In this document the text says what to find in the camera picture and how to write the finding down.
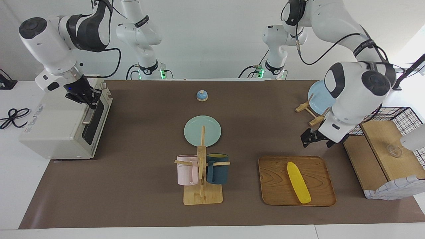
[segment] white table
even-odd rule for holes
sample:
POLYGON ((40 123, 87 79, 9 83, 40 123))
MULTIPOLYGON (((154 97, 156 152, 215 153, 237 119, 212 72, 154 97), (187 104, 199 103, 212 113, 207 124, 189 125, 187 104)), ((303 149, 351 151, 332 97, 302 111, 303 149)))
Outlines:
MULTIPOLYGON (((403 91, 393 92, 384 102, 387 106, 410 106, 425 115, 420 101, 425 81, 411 77, 401 85, 403 91)), ((44 92, 35 82, 19 82, 12 91, 0 91, 0 117, 10 108, 38 106, 44 92)), ((22 129, 10 127, 0 131, 0 238, 408 238, 423 237, 425 223, 368 225, 290 225, 246 227, 187 228, 68 228, 17 230, 47 167, 43 159, 18 142, 22 129)), ((425 194, 415 196, 425 211, 425 194)))

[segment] pink mug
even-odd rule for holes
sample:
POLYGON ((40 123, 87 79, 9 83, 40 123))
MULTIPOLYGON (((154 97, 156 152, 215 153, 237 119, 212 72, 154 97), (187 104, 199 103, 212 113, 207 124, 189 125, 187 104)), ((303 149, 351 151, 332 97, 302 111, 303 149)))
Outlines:
POLYGON ((198 156, 180 155, 177 160, 192 163, 192 166, 177 164, 177 183, 183 186, 198 184, 198 156))

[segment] white cloth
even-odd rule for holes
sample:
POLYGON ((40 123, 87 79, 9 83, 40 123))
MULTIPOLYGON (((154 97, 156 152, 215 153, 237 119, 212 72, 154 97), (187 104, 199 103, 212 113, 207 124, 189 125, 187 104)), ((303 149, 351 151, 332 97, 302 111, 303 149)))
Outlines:
POLYGON ((378 190, 365 190, 367 199, 397 200, 425 192, 425 179, 416 175, 389 181, 378 190))

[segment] light blue plate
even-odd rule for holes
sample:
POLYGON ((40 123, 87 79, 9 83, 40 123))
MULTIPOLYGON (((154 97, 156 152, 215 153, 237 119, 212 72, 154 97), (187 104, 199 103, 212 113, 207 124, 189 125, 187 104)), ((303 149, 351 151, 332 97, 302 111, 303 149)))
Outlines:
POLYGON ((221 126, 212 117, 206 115, 190 119, 184 127, 184 137, 193 146, 201 145, 202 126, 205 126, 205 146, 215 144, 221 136, 221 126))
POLYGON ((335 99, 326 89, 325 80, 314 83, 310 87, 307 98, 310 99, 312 94, 314 95, 310 100, 310 107, 318 114, 323 114, 328 107, 332 107, 335 104, 335 99))

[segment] mug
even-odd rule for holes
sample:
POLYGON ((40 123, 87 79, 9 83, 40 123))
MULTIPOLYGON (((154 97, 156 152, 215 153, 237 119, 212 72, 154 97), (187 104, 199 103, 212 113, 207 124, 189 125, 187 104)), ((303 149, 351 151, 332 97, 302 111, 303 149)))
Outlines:
POLYGON ((192 166, 177 164, 177 183, 183 186, 198 184, 198 156, 180 155, 177 160, 192 163, 192 166))
POLYGON ((213 166, 215 162, 227 162, 229 156, 227 154, 208 154, 207 155, 207 182, 211 184, 225 184, 227 183, 227 176, 229 174, 229 166, 213 166))

